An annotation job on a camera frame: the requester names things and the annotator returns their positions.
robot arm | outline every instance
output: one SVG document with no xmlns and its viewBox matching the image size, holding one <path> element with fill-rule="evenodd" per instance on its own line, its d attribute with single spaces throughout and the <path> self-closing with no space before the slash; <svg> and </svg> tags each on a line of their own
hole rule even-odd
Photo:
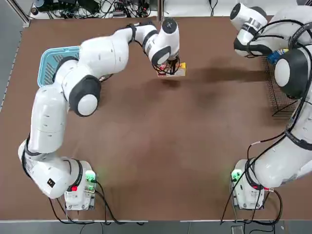
<svg viewBox="0 0 312 234">
<path fill-rule="evenodd" d="M 309 6 L 296 6 L 286 8 L 276 13 L 269 23 L 279 20 L 293 20 L 306 24 L 312 21 L 311 8 Z M 288 48 L 288 40 L 300 28 L 293 22 L 281 22 L 266 27 L 257 34 L 258 30 L 267 25 L 266 13 L 260 7 L 248 8 L 238 3 L 230 16 L 232 24 L 239 31 L 234 41 L 234 49 L 241 56 L 269 55 L 280 48 Z M 298 40 L 303 45 L 312 43 L 308 32 L 305 32 Z"/>
<path fill-rule="evenodd" d="M 279 20 L 288 21 L 271 24 Z M 281 141 L 254 162 L 242 176 L 239 182 L 241 186 L 236 186 L 234 190 L 236 204 L 241 209 L 254 209 L 258 197 L 260 199 L 257 208 L 262 206 L 263 187 L 276 188 L 312 171 L 312 105 L 307 102 L 311 98 L 311 87 L 307 96 L 304 96 L 310 77 L 311 60 L 306 50 L 293 48 L 291 43 L 294 35 L 298 35 L 298 44 L 305 45 L 312 52 L 312 45 L 309 45 L 312 43 L 310 30 L 298 34 L 299 29 L 304 28 L 302 25 L 312 21 L 312 8 L 297 6 L 282 10 L 271 19 L 264 30 L 260 30 L 267 25 L 265 15 L 240 3 L 231 13 L 231 21 L 236 28 L 242 25 L 234 41 L 234 49 L 241 56 L 267 56 L 277 49 L 290 49 L 280 57 L 275 66 L 275 80 L 287 96 L 294 99 L 304 98 L 303 101 L 306 101 L 295 125 L 285 131 L 286 136 Z M 253 160 L 240 160 L 232 173 L 232 179 L 235 181 L 236 173 L 245 171 Z"/>
<path fill-rule="evenodd" d="M 62 59 L 54 83 L 40 87 L 36 93 L 30 135 L 19 147 L 19 158 L 26 174 L 45 195 L 57 198 L 65 193 L 67 209 L 88 209 L 85 175 L 92 170 L 86 161 L 56 155 L 63 143 L 68 110 L 87 117 L 97 109 L 99 79 L 126 67 L 132 41 L 141 44 L 155 66 L 178 57 L 179 30 L 172 18 L 163 21 L 159 33 L 150 22 L 128 25 L 111 36 L 83 42 L 79 60 Z"/>
</svg>

brown table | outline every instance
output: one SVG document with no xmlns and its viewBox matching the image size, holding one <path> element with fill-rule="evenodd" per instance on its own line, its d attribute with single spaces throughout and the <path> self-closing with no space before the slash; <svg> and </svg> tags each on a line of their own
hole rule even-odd
<svg viewBox="0 0 312 234">
<path fill-rule="evenodd" d="M 33 20 L 24 30 L 0 114 L 1 220 L 55 219 L 17 155 L 30 130 L 41 54 L 109 35 L 134 21 Z M 228 18 L 177 21 L 186 77 L 158 78 L 134 43 L 127 68 L 102 85 L 100 108 L 88 118 L 68 116 L 58 154 L 91 163 L 118 219 L 220 219 L 235 163 L 246 157 L 250 143 L 275 136 L 285 126 L 271 117 L 260 60 L 235 54 L 237 32 Z M 312 219 L 311 183 L 307 176 L 278 189 L 283 219 Z M 256 218 L 274 219 L 277 204 L 272 196 Z M 95 211 L 72 215 L 103 220 L 103 214 L 98 199 Z M 225 218 L 234 218 L 231 206 Z"/>
</svg>

plastic basket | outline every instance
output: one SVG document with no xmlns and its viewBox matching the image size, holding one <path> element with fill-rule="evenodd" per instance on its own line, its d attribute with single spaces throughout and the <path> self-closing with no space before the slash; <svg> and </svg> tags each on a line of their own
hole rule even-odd
<svg viewBox="0 0 312 234">
<path fill-rule="evenodd" d="M 79 46 L 59 47 L 46 50 L 40 60 L 37 83 L 39 87 L 53 84 L 53 75 L 62 58 L 79 58 Z"/>
</svg>

metal wire basket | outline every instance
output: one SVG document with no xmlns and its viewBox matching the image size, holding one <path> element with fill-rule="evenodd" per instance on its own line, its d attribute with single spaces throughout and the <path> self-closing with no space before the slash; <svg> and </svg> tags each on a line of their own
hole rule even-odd
<svg viewBox="0 0 312 234">
<path fill-rule="evenodd" d="M 266 88 L 272 106 L 273 117 L 290 117 L 295 109 L 295 100 L 288 98 L 278 87 L 274 78 L 274 66 L 266 57 L 261 58 L 266 73 Z"/>
</svg>

white casing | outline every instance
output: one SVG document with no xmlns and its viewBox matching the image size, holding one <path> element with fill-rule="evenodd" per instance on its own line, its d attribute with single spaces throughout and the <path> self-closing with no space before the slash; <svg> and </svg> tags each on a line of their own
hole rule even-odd
<svg viewBox="0 0 312 234">
<path fill-rule="evenodd" d="M 78 102 L 78 111 L 83 116 L 89 116 L 98 107 L 98 100 L 92 94 L 87 94 L 83 96 Z"/>
<path fill-rule="evenodd" d="M 149 34 L 149 32 L 153 31 L 153 30 L 157 30 L 155 28 L 154 25 L 152 24 L 146 24 L 144 26 L 140 26 L 139 23 L 136 23 L 134 25 L 136 27 L 136 38 L 135 40 L 138 41 L 140 44 L 143 44 L 143 41 L 145 39 L 145 37 Z"/>
<path fill-rule="evenodd" d="M 31 152 L 51 153 L 63 143 L 68 105 L 58 85 L 38 89 L 31 117 L 28 149 Z"/>
<path fill-rule="evenodd" d="M 20 160 L 25 143 L 26 141 L 19 146 L 18 154 Z M 25 154 L 25 160 L 25 168 L 28 174 L 46 196 L 54 199 L 64 194 L 71 181 L 69 164 L 67 162 L 57 157 L 55 153 L 41 154 L 39 159 L 38 157 L 35 159 Z M 49 179 L 55 182 L 53 187 L 48 184 Z"/>
<path fill-rule="evenodd" d="M 93 71 L 87 65 L 78 65 L 71 69 L 70 72 L 64 77 L 62 82 L 62 89 L 64 91 L 64 96 L 67 101 L 69 101 L 69 95 L 73 88 L 87 75 L 93 75 Z"/>
<path fill-rule="evenodd" d="M 268 21 L 263 15 L 261 15 L 256 10 L 248 8 L 242 3 L 239 4 L 240 10 L 237 16 L 231 20 L 231 23 L 237 30 L 239 30 L 237 35 L 237 39 L 239 40 L 239 42 L 242 45 L 247 45 L 254 38 L 254 36 L 250 32 L 243 29 L 242 26 L 244 24 L 250 26 L 257 32 L 261 27 L 266 25 Z M 241 51 L 237 49 L 235 49 L 235 51 L 241 56 L 246 56 L 249 54 L 247 51 Z M 260 53 L 257 51 L 253 51 L 253 54 L 258 55 Z"/>
<path fill-rule="evenodd" d="M 234 19 L 231 20 L 232 25 L 239 31 L 243 24 L 247 22 L 250 18 L 258 21 L 259 23 L 265 25 L 267 23 L 266 19 L 257 11 L 246 7 L 244 4 L 240 4 L 240 9 L 238 14 Z"/>
<path fill-rule="evenodd" d="M 177 26 L 176 30 L 171 33 L 167 34 L 161 27 L 161 30 L 159 34 L 156 37 L 150 38 L 150 40 L 146 43 L 145 49 L 147 50 L 148 47 L 151 47 L 148 58 L 150 61 L 152 60 L 152 57 L 157 51 L 160 49 L 170 46 L 171 47 L 171 53 L 162 57 L 160 60 L 158 60 L 158 65 L 161 65 L 164 63 L 167 59 L 170 57 L 175 58 L 175 56 L 178 54 L 180 50 L 180 43 L 179 43 L 179 27 Z"/>
<path fill-rule="evenodd" d="M 274 70 L 274 77 L 279 87 L 284 87 L 288 83 L 291 77 L 291 68 L 286 59 L 282 58 L 277 61 Z"/>
<path fill-rule="evenodd" d="M 77 187 L 77 191 L 66 191 L 64 193 L 64 199 L 66 202 L 66 208 L 68 210 L 79 211 L 79 210 L 88 210 L 92 196 L 94 194 L 85 192 L 86 180 L 85 173 L 88 170 L 92 170 L 90 164 L 86 161 L 80 161 L 83 167 L 83 179 L 81 180 L 80 185 Z"/>
<path fill-rule="evenodd" d="M 292 134 L 298 139 L 312 142 L 312 106 L 304 103 L 300 117 Z M 263 186 L 268 188 L 280 185 L 309 173 L 312 167 L 306 164 L 312 160 L 312 152 L 295 145 L 288 137 L 268 150 L 255 162 L 256 177 Z"/>
<path fill-rule="evenodd" d="M 238 161 L 238 163 L 235 165 L 235 170 L 241 170 L 243 172 L 245 170 L 246 161 L 247 161 L 246 159 Z M 253 180 L 257 182 L 256 178 L 253 176 L 252 171 L 251 170 L 249 171 Z M 237 202 L 237 205 L 239 206 L 240 209 L 248 209 L 248 210 L 253 210 L 254 208 L 260 209 L 263 204 L 264 189 L 260 191 L 254 189 L 248 184 L 246 177 L 243 176 L 241 180 L 238 182 L 238 185 L 235 187 L 233 195 L 236 196 L 234 202 Z"/>
<path fill-rule="evenodd" d="M 55 83 L 62 86 L 67 75 L 70 74 L 73 69 L 77 68 L 77 63 L 78 63 L 78 61 L 74 60 L 74 59 L 68 60 L 65 63 L 63 63 L 59 67 L 58 72 L 56 72 Z"/>
<path fill-rule="evenodd" d="M 125 37 L 99 37 L 84 41 L 79 51 L 79 66 L 88 66 L 97 78 L 122 71 L 129 58 Z"/>
</svg>

